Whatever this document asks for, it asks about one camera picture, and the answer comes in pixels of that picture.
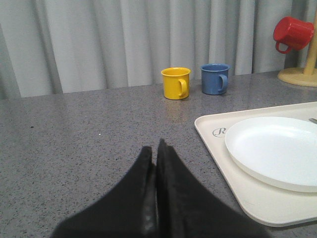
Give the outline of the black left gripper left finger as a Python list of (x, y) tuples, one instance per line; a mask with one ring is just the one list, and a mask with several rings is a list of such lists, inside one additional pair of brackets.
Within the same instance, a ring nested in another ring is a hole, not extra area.
[(156, 167), (142, 148), (122, 180), (93, 205), (63, 221), (53, 238), (155, 238)]

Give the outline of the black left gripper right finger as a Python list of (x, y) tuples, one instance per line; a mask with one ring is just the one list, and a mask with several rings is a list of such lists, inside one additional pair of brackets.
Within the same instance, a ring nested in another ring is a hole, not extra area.
[(222, 203), (160, 140), (157, 156), (159, 235), (162, 238), (268, 238), (250, 218)]

